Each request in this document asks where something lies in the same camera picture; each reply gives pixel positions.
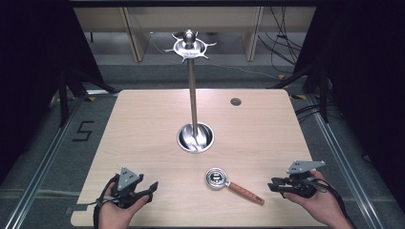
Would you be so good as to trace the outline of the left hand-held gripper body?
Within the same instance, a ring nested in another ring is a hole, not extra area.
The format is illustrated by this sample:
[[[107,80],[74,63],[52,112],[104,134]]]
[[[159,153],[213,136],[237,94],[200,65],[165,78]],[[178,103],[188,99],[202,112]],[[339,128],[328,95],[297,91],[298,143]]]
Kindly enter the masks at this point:
[[[136,188],[142,181],[143,174],[138,175],[126,167],[122,167],[111,193],[116,206],[127,209],[139,200],[141,195],[136,192]]]

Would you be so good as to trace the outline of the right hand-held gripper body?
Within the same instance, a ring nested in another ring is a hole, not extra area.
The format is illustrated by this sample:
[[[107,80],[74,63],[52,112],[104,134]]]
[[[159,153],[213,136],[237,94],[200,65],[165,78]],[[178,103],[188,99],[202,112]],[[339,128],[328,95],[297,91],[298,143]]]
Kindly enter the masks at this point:
[[[302,198],[311,198],[316,193],[316,188],[313,185],[314,175],[311,171],[325,165],[324,160],[294,160],[287,168],[287,184],[292,187],[291,192]]]

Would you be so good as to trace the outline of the person's right hand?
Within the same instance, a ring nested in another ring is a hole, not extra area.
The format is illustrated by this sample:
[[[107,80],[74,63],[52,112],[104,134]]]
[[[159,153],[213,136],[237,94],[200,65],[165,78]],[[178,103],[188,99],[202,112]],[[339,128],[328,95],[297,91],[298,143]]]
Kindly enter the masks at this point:
[[[323,224],[326,219],[345,218],[337,200],[330,192],[317,192],[311,198],[283,193],[283,197],[303,207],[314,219]]]

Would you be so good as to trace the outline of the person's left hand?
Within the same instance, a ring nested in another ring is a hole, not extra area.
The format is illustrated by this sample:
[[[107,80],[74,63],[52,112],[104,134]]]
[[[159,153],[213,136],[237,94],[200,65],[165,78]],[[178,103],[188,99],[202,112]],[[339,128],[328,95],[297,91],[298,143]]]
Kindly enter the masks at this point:
[[[145,204],[139,199],[131,207],[122,209],[104,198],[99,210],[98,229],[128,229],[136,212]]]

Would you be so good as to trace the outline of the black metal stand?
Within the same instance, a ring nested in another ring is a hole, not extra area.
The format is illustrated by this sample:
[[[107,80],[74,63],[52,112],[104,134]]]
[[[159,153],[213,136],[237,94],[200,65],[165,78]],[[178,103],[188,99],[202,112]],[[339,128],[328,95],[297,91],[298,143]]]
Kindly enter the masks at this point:
[[[87,94],[83,82],[90,82],[109,94],[119,93],[118,89],[107,85],[101,76],[95,77],[71,66],[64,67],[58,77],[61,112],[60,127],[63,127],[68,122],[70,116],[67,89],[70,89],[75,97],[83,97]]]
[[[305,94],[313,94],[316,89],[319,90],[319,107],[320,115],[326,123],[329,122],[327,115],[327,96],[328,96],[328,75],[327,70],[321,64],[310,64],[304,67],[302,70],[297,71],[285,80],[281,80],[275,86],[271,86],[271,89],[283,89],[292,82],[298,80],[302,76],[307,79],[303,86],[303,91]]]

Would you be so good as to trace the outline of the steel utensil rack stand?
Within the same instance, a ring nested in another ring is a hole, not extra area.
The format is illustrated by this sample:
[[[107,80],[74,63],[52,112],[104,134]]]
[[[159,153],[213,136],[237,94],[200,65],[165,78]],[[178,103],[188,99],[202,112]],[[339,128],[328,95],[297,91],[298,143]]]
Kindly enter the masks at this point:
[[[200,154],[207,151],[214,143],[214,132],[211,127],[198,121],[197,86],[195,59],[205,55],[207,48],[215,43],[206,44],[198,38],[198,33],[186,30],[182,37],[174,35],[176,42],[171,49],[176,55],[187,63],[188,90],[191,110],[191,122],[184,124],[177,133],[178,145],[187,153]]]

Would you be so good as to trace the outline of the dark curtain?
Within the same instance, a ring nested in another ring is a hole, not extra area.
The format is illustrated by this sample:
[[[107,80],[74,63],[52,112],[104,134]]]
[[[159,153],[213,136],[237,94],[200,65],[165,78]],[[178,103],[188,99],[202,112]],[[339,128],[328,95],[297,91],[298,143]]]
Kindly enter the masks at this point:
[[[0,184],[26,150],[59,79],[103,78],[70,0],[0,0]]]
[[[296,64],[317,57],[364,153],[405,212],[405,0],[314,0]]]

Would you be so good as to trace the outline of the light wooden bench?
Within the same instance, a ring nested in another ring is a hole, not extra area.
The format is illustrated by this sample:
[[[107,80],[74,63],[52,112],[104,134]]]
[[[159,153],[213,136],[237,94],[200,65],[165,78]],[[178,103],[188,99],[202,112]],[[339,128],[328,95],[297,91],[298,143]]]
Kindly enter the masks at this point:
[[[76,8],[85,32],[125,32],[134,60],[140,62],[152,32],[239,32],[246,60],[251,62],[260,32],[306,32],[314,7],[112,7]]]

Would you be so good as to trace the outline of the aluminium floor rail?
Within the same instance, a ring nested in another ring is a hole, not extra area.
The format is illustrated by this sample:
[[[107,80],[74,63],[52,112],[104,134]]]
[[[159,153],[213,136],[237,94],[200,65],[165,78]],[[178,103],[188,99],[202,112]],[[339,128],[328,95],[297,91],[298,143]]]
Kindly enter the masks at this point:
[[[0,210],[11,204],[0,229],[72,229],[71,208],[84,184],[88,163],[73,149],[72,138],[84,100],[69,101],[69,118],[59,125],[52,110],[26,154],[0,188]]]
[[[315,120],[324,136],[328,142],[333,157],[342,172],[342,175],[347,182],[349,189],[352,192],[353,198],[357,203],[359,210],[361,211],[365,221],[367,222],[370,229],[384,229],[382,220],[379,218],[373,203],[369,196],[366,194],[365,189],[360,184],[360,181],[352,166],[350,165],[348,159],[346,158],[344,151],[342,150],[338,140],[332,131],[330,124],[324,121],[324,118],[317,114]]]

